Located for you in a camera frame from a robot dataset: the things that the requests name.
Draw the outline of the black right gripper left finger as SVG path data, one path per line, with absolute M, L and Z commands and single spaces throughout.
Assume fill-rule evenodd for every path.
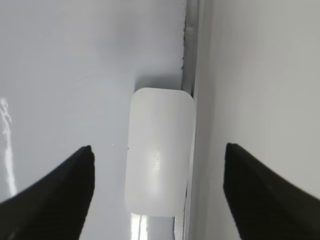
M 2 240 L 78 240 L 95 190 L 95 156 L 83 146 L 0 204 Z

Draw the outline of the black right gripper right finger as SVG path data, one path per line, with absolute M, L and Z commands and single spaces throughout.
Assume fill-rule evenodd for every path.
M 242 240 L 318 240 L 320 201 L 228 143 L 223 191 Z

